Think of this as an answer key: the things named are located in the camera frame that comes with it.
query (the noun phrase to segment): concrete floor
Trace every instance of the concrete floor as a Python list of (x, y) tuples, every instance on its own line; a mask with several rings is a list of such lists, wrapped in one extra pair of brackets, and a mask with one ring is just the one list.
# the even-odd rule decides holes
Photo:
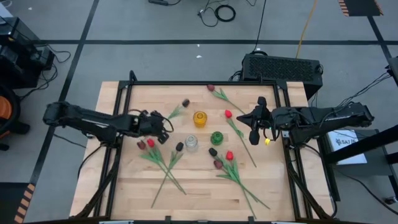
[[(42, 40), (70, 40), (52, 45), (69, 50), (72, 57), (56, 64), (58, 78), (44, 91), (33, 93), (22, 103), (21, 120), (32, 129), (25, 136), (8, 136), (11, 145), (0, 153), (0, 182), (29, 182), (48, 127), (41, 121), (45, 105), (57, 101), (67, 75), (73, 79), (66, 97), (70, 103), (93, 109), (102, 81), (126, 80), (134, 70), (139, 80), (227, 80), (240, 69), (252, 44), (159, 44), (159, 45), (78, 45), (87, 40), (255, 40), (263, 0), (251, 7), (243, 0), (229, 0), (237, 15), (233, 22), (205, 27), (197, 16), (206, 0), (182, 0), (173, 7), (149, 4), (146, 0), (18, 0), (8, 10), (20, 17)], [(398, 2), (378, 0), (384, 16), (374, 20), (384, 40), (398, 40), (396, 29)], [(82, 35), (86, 20), (95, 8), (87, 35)], [(260, 39), (299, 40), (311, 10), (312, 0), (268, 0)], [(205, 16), (209, 23), (211, 14)], [(377, 40), (366, 17), (345, 17), (337, 0), (320, 0), (305, 34), (306, 40)], [(269, 55), (294, 57), (296, 45), (259, 45)], [(393, 57), (398, 46), (388, 49)], [(301, 58), (319, 60), (324, 68), (324, 86), (318, 106), (337, 105), (380, 74), (387, 65), (379, 45), (304, 45)], [(384, 81), (356, 99), (369, 106), (376, 117), (372, 128), (384, 130), (398, 123), (398, 94), (392, 79)], [(57, 134), (81, 144), (86, 139), (78, 131), (58, 128)], [(387, 147), (396, 152), (397, 144)], [(67, 218), (76, 187), (76, 173), (83, 150), (53, 138), (37, 188), (27, 212), (26, 222)], [(352, 222), (394, 223), (398, 217), (379, 205), (359, 184), (336, 176), (341, 194), (337, 217)], [(361, 178), (380, 198), (393, 195), (387, 177)]]

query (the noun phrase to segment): red tulip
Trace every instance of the red tulip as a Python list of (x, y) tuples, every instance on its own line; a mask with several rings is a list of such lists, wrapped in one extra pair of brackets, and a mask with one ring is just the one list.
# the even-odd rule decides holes
[(227, 118), (231, 118), (232, 117), (232, 113), (229, 110), (225, 110), (225, 116)]
[(207, 85), (207, 89), (208, 89), (209, 91), (214, 91), (215, 86), (214, 86), (214, 85)]
[(234, 159), (234, 154), (231, 151), (226, 153), (225, 159), (232, 161)]
[(149, 147), (154, 147), (154, 146), (155, 146), (155, 141), (152, 140), (152, 139), (148, 139), (148, 140), (147, 140), (147, 143), (148, 143), (148, 146), (149, 146)]
[(137, 146), (141, 150), (145, 150), (145, 148), (146, 148), (145, 142), (143, 142), (143, 141), (137, 142)]
[(223, 168), (223, 162), (221, 162), (221, 161), (214, 161), (214, 166), (215, 166), (217, 169), (221, 169), (221, 168)]

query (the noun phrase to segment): black floor stripe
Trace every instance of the black floor stripe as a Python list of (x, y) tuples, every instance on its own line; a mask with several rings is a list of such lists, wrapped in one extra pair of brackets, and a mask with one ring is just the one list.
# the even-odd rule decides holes
[(372, 16), (368, 16), (368, 20), (369, 20), (369, 23), (371, 24), (371, 27), (372, 27), (373, 32), (374, 32), (374, 35), (376, 35), (377, 40), (380, 42), (380, 46), (381, 46), (381, 49), (383, 50), (384, 56), (386, 57), (386, 59), (391, 58), (390, 51), (388, 50), (386, 42), (384, 41), (383, 36), (381, 35), (380, 30), (377, 27), (377, 24), (374, 21), (373, 17)]
[[(80, 40), (39, 40), (35, 44), (79, 44)], [(299, 40), (259, 40), (264, 45), (298, 45)], [(160, 44), (255, 44), (256, 40), (84, 40), (98, 45), (160, 45)], [(384, 41), (398, 45), (398, 40)], [(378, 40), (303, 40), (302, 45), (379, 45)]]
[[(70, 83), (72, 82), (72, 78), (73, 78), (73, 75), (75, 74), (76, 66), (78, 64), (78, 61), (79, 61), (79, 58), (80, 58), (80, 55), (81, 55), (81, 51), (82, 51), (83, 46), (84, 46), (84, 40), (86, 40), (86, 38), (87, 38), (87, 34), (88, 34), (89, 29), (90, 29), (91, 22), (93, 21), (94, 14), (95, 14), (95, 11), (97, 9), (99, 1), (100, 0), (94, 0), (93, 1), (93, 5), (91, 6), (90, 13), (88, 15), (85, 27), (83, 29), (83, 33), (81, 34), (81, 37), (80, 37), (80, 40), (79, 40), (79, 43), (78, 43), (78, 47), (76, 49), (75, 55), (73, 56), (73, 60), (72, 60), (72, 63), (70, 65), (67, 78), (65, 80), (65, 83), (63, 84), (63, 88), (62, 88), (62, 91), (61, 91), (61, 94), (60, 94), (60, 97), (59, 97), (59, 101), (64, 101), (65, 98), (67, 97), (69, 86), (70, 86)], [(43, 165), (44, 165), (44, 160), (47, 157), (47, 153), (49, 151), (51, 140), (52, 140), (54, 132), (55, 132), (55, 128), (49, 127), (49, 130), (47, 131), (47, 134), (45, 135), (43, 146), (42, 146), (42, 148), (40, 150), (39, 157), (37, 158), (37, 162), (36, 162), (36, 165), (34, 167), (34, 170), (33, 170), (33, 173), (32, 173), (32, 177), (30, 178), (30, 182), (32, 184), (34, 184), (34, 185), (37, 185), (37, 181), (39, 180), (40, 173), (41, 173)]]

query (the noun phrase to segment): wooden tabletop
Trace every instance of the wooden tabletop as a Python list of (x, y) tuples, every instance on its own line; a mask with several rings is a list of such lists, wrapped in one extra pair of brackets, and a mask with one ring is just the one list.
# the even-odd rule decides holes
[[(118, 82), (102, 84), (97, 111), (112, 114), (117, 87)], [(267, 107), (270, 110), (275, 108), (271, 86), (221, 87), (228, 98), (246, 113), (251, 112), (257, 105), (258, 96), (266, 97)], [(308, 106), (302, 83), (288, 83), (288, 89), (292, 106)], [(247, 220), (252, 213), (240, 186), (216, 176), (223, 171), (215, 169), (213, 165), (213, 159), (208, 153), (209, 147), (213, 147), (222, 155), (228, 150), (234, 152), (242, 183), (271, 208), (265, 208), (250, 198), (258, 221), (294, 220), (281, 138), (265, 146), (264, 137), (261, 135), (258, 146), (250, 145), (248, 141), (250, 127), (235, 119), (241, 113), (227, 102), (213, 96), (206, 86), (134, 85), (129, 108), (157, 110), (162, 115), (168, 116), (186, 98), (191, 101), (190, 106), (180, 116), (171, 119), (175, 131), (170, 134), (170, 139), (164, 145), (159, 143), (157, 145), (165, 161), (169, 161), (170, 152), (175, 150), (178, 142), (184, 142), (190, 134), (198, 138), (199, 150), (193, 153), (184, 151), (183, 157), (172, 169), (174, 177), (187, 195), (181, 193), (171, 181), (167, 180), (155, 206), (150, 208), (165, 174), (153, 162), (139, 157), (143, 151), (137, 147), (138, 139), (125, 137), (111, 218), (164, 220), (165, 216), (170, 215), (172, 220)], [(238, 135), (226, 122), (225, 109), (232, 111), (235, 125), (244, 133), (244, 140), (257, 168), (253, 166)], [(196, 111), (204, 111), (208, 115), (204, 128), (196, 128), (193, 123), (192, 116)], [(220, 146), (212, 146), (210, 142), (210, 136), (214, 131), (220, 131), (224, 135), (224, 142)], [(98, 145), (97, 140), (89, 140), (85, 156)], [(310, 141), (309, 145), (317, 149), (316, 141)], [(98, 188), (104, 152), (105, 149), (102, 149), (83, 166), (70, 215), (76, 215)], [(320, 158), (311, 150), (302, 149), (302, 160), (309, 191), (323, 209), (332, 214), (333, 209)], [(299, 189), (297, 192), (301, 204), (302, 195)], [(104, 214), (107, 198), (106, 192), (101, 214)]]

